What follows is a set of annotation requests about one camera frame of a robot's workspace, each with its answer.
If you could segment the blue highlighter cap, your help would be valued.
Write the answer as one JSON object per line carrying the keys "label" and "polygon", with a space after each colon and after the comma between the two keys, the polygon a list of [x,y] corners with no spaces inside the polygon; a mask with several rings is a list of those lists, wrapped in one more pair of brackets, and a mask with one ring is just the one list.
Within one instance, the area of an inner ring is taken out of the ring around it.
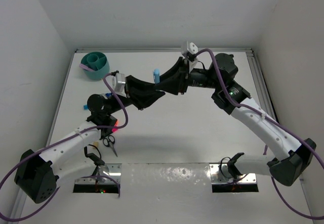
{"label": "blue highlighter cap", "polygon": [[154,79],[155,84],[160,83],[160,71],[159,71],[159,69],[154,69],[154,71],[153,71],[153,79]]}

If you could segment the pink translucent highlighter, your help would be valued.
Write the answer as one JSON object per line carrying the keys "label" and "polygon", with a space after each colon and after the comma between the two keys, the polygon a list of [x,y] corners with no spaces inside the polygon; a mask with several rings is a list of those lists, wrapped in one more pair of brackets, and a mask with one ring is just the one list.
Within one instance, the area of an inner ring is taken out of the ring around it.
{"label": "pink translucent highlighter", "polygon": [[89,71],[89,72],[94,72],[93,69],[91,69],[90,67],[84,65],[84,64],[79,64],[79,67],[85,71]]}

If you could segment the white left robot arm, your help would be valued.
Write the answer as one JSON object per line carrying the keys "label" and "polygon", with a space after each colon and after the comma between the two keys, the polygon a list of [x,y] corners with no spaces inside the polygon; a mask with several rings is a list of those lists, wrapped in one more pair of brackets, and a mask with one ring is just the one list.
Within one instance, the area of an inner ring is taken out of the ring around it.
{"label": "white left robot arm", "polygon": [[111,74],[111,94],[92,94],[87,100],[90,116],[64,139],[37,152],[28,150],[22,154],[14,181],[36,204],[49,199],[67,180],[87,176],[93,166],[102,166],[104,161],[88,152],[88,145],[102,140],[118,129],[113,113],[133,105],[143,110],[165,95],[154,83]]}

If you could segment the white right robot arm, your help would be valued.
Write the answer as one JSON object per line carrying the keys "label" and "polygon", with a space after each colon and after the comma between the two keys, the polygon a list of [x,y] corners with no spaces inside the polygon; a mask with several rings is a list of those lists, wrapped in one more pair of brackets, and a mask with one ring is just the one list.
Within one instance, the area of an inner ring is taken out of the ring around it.
{"label": "white right robot arm", "polygon": [[219,53],[214,56],[209,69],[195,68],[197,58],[180,57],[164,74],[153,72],[155,88],[174,95],[183,94],[189,86],[213,88],[214,103],[228,115],[243,123],[273,152],[273,156],[250,156],[237,153],[227,163],[221,163],[219,181],[235,181],[244,174],[255,173],[273,177],[284,186],[291,186],[310,164],[316,143],[304,143],[280,128],[234,78],[238,67],[233,55]]}

